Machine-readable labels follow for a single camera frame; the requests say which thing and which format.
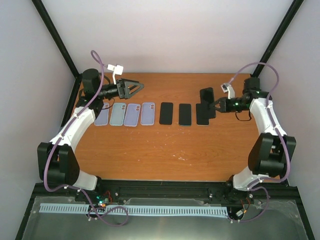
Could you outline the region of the phone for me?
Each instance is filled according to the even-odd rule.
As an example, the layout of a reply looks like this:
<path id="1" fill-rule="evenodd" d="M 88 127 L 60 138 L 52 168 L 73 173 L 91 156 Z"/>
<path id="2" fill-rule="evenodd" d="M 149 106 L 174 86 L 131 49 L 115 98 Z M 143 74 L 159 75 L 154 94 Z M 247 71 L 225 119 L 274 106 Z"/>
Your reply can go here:
<path id="1" fill-rule="evenodd" d="M 196 107 L 196 124 L 198 126 L 208 126 L 209 119 L 208 119 L 206 107 L 201 103 L 197 103 L 195 107 Z"/>
<path id="2" fill-rule="evenodd" d="M 216 109 L 214 106 L 214 89 L 212 87 L 203 88 L 200 93 L 200 113 L 204 119 L 214 119 Z"/>
<path id="3" fill-rule="evenodd" d="M 192 106 L 189 103 L 179 104 L 179 118 L 178 124 L 180 126 L 191 126 L 192 125 Z"/>

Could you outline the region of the light blue phone case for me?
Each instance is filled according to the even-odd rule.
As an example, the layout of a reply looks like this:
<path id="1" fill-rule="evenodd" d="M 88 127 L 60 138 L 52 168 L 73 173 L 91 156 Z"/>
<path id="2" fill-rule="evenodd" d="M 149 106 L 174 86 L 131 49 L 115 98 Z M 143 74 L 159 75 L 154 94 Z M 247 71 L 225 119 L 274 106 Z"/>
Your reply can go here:
<path id="1" fill-rule="evenodd" d="M 109 124 L 111 126 L 122 126 L 124 124 L 126 104 L 121 102 L 116 102 L 113 104 Z"/>

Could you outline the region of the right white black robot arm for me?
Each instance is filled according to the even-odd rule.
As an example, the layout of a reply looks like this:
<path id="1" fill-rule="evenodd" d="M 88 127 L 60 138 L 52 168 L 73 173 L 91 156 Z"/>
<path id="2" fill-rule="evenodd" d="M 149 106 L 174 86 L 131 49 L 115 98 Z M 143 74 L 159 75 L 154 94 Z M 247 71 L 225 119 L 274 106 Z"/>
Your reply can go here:
<path id="1" fill-rule="evenodd" d="M 255 120 L 259 136 L 249 155 L 248 164 L 225 183 L 224 198 L 231 203 L 245 198 L 264 181 L 281 183 L 288 179 L 297 141 L 281 127 L 273 108 L 271 93 L 260 88 L 260 79 L 244 81 L 241 97 L 235 96 L 230 82 L 221 85 L 227 94 L 211 104 L 220 113 L 247 111 Z"/>

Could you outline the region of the black smartphone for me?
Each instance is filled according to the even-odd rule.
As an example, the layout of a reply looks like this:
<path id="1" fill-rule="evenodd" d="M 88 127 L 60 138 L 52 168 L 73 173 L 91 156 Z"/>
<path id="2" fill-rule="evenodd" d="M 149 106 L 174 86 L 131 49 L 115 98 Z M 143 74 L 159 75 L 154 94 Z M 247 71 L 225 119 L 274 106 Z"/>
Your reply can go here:
<path id="1" fill-rule="evenodd" d="M 160 105 L 159 123 L 161 125 L 171 125 L 173 122 L 173 107 L 172 102 L 162 102 Z"/>

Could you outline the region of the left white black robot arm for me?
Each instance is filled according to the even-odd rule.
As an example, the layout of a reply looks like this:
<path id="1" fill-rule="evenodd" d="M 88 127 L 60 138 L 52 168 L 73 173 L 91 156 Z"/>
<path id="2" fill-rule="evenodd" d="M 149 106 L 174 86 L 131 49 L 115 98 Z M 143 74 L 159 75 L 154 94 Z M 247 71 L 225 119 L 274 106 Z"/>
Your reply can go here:
<path id="1" fill-rule="evenodd" d="M 96 202 L 104 195 L 104 188 L 99 185 L 101 178 L 80 169 L 75 156 L 77 145 L 102 112 L 105 99 L 130 99 L 144 84 L 124 78 L 104 84 L 104 75 L 94 68 L 85 70 L 81 81 L 84 94 L 78 98 L 72 116 L 53 139 L 37 147 L 38 170 L 47 191 L 53 191 L 51 183 L 59 188 L 86 190 L 86 195 Z"/>

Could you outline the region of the lavender phone case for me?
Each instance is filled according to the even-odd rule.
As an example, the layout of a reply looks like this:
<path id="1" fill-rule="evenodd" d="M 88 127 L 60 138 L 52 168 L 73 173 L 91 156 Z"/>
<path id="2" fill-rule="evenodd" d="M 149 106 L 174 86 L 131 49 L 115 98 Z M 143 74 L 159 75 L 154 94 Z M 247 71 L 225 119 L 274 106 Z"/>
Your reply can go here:
<path id="1" fill-rule="evenodd" d="M 95 126 L 106 126 L 108 124 L 108 120 L 109 120 L 109 103 L 105 102 L 103 104 L 103 107 L 98 115 L 98 117 L 96 118 L 96 120 L 94 121 L 94 125 Z"/>
<path id="2" fill-rule="evenodd" d="M 142 126 L 152 126 L 155 123 L 156 105 L 154 102 L 144 102 L 141 108 L 140 124 Z"/>
<path id="3" fill-rule="evenodd" d="M 126 127 L 136 127 L 139 121 L 141 105 L 129 103 L 126 109 L 123 125 Z"/>

